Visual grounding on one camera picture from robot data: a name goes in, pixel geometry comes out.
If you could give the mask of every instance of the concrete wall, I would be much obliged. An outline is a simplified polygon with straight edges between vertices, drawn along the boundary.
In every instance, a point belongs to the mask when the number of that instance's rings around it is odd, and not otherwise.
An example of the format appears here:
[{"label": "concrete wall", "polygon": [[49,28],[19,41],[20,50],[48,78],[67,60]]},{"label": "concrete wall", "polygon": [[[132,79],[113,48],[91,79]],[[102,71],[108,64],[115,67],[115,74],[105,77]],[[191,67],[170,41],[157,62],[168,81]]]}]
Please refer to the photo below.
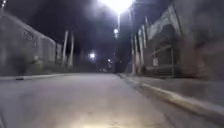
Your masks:
[{"label": "concrete wall", "polygon": [[174,6],[184,37],[180,42],[183,70],[195,76],[223,80],[224,1],[175,0]]},{"label": "concrete wall", "polygon": [[[171,25],[178,36],[175,45],[180,51],[179,63],[183,75],[224,80],[223,14],[222,0],[174,0],[160,19],[147,29],[150,39],[147,45],[154,47],[153,42],[166,38],[170,32],[164,34],[161,31]],[[144,51],[147,65],[152,64],[151,51],[149,46]]]},{"label": "concrete wall", "polygon": [[0,13],[0,75],[15,75],[22,65],[55,61],[55,42],[12,15]]}]

